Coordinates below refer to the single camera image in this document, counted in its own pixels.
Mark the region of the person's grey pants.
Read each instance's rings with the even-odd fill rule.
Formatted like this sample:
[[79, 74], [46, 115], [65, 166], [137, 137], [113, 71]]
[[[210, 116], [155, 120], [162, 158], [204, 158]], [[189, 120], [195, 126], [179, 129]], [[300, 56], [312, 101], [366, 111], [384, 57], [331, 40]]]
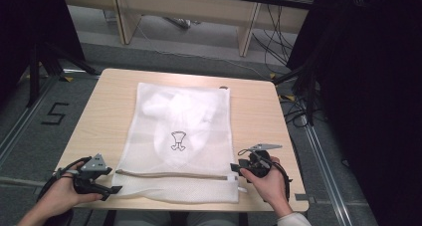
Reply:
[[242, 226], [240, 213], [117, 211], [113, 226]]

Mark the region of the person's right hand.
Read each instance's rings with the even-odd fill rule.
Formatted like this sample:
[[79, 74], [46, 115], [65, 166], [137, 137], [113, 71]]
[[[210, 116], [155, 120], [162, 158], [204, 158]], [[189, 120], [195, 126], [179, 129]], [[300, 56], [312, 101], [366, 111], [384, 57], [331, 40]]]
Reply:
[[271, 205], [278, 218], [293, 213], [286, 196], [285, 178], [279, 169], [272, 166], [269, 173], [263, 178], [255, 176], [245, 168], [241, 168], [240, 172], [254, 185], [263, 200]]

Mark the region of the black curtain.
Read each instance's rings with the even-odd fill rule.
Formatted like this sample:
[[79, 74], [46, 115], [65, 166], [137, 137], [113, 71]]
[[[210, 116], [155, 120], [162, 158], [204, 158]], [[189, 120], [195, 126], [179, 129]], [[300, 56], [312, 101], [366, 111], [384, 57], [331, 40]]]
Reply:
[[290, 69], [324, 111], [379, 226], [422, 226], [422, 0], [315, 0]]
[[0, 0], [0, 105], [30, 64], [37, 44], [85, 58], [65, 0]]

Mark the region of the person's left hand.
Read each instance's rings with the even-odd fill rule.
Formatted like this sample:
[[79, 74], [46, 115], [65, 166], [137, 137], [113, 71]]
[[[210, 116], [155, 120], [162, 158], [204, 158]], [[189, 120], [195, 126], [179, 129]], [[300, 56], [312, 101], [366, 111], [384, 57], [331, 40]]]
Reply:
[[36, 215], [45, 222], [53, 216], [58, 216], [82, 203], [99, 201], [101, 194], [79, 194], [74, 188], [74, 174], [65, 172], [57, 179], [36, 204]]

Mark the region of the black metal stand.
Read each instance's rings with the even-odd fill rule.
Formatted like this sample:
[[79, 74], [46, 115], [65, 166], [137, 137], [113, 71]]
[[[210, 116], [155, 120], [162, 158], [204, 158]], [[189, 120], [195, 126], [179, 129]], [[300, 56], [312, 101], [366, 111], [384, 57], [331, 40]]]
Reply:
[[80, 60], [58, 46], [44, 42], [36, 43], [30, 51], [30, 94], [27, 107], [31, 107], [40, 95], [40, 67], [46, 70], [49, 76], [61, 77], [64, 69], [59, 63], [65, 59], [86, 73], [98, 76], [99, 71], [89, 66], [85, 61]]
[[292, 90], [295, 95], [302, 96], [305, 98], [305, 117], [307, 120], [307, 125], [313, 126], [313, 113], [314, 113], [314, 102], [316, 97], [316, 71], [317, 68], [313, 67], [311, 64], [303, 64], [300, 67], [290, 71], [289, 73], [277, 77], [272, 80], [272, 83], [276, 86], [287, 80], [296, 77], [296, 81], [292, 86]]

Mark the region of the white mesh laundry bag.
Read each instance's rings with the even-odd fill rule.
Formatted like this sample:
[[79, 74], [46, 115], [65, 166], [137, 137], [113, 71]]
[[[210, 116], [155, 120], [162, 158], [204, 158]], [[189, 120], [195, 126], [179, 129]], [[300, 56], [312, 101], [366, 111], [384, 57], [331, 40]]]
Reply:
[[[220, 90], [226, 92], [225, 119], [219, 135], [185, 166], [170, 167], [154, 147], [154, 122], [141, 112], [142, 104], [158, 91]], [[215, 88], [171, 87], [140, 83], [124, 150], [112, 178], [121, 186], [121, 197], [142, 196], [177, 203], [236, 203], [238, 176], [234, 163], [230, 122], [230, 91]]]

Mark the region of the light wooden desk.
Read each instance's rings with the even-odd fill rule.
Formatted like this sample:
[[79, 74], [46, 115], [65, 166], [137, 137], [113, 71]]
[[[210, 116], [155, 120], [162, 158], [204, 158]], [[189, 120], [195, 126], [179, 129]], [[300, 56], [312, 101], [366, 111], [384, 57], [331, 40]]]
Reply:
[[[69, 5], [111, 10], [116, 15], [120, 41], [130, 43], [143, 15], [177, 17], [191, 21], [235, 26], [239, 55], [245, 57], [255, 29], [278, 24], [284, 33], [297, 34], [308, 15], [300, 7], [244, 0], [66, 0]], [[314, 0], [299, 0], [311, 3]]]

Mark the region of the white garment inside bag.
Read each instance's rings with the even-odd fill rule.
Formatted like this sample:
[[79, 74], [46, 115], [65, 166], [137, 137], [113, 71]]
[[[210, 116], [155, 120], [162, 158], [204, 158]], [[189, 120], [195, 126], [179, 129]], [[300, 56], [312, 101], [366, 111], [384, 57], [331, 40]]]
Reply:
[[225, 119], [226, 92], [158, 91], [141, 107], [154, 122], [154, 147], [170, 167], [185, 166], [219, 135]]

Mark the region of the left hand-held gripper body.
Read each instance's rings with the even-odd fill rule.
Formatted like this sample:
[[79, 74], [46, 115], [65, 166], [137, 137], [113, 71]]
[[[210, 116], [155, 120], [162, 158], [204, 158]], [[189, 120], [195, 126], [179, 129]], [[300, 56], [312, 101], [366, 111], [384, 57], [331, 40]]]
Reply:
[[97, 171], [105, 170], [107, 167], [100, 153], [85, 158], [84, 164], [77, 168], [78, 173], [74, 176], [75, 190], [80, 194], [97, 193], [94, 188], [97, 184], [95, 175]]

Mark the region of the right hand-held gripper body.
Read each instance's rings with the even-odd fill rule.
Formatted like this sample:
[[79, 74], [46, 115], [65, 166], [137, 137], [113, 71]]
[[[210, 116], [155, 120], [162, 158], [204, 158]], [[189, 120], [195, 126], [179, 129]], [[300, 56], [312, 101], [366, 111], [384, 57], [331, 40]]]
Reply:
[[249, 148], [241, 149], [238, 152], [238, 155], [244, 155], [249, 153], [248, 160], [250, 161], [249, 167], [245, 167], [251, 171], [257, 177], [266, 176], [271, 168], [272, 161], [270, 159], [269, 150], [281, 148], [279, 144], [270, 144], [270, 143], [258, 143]]

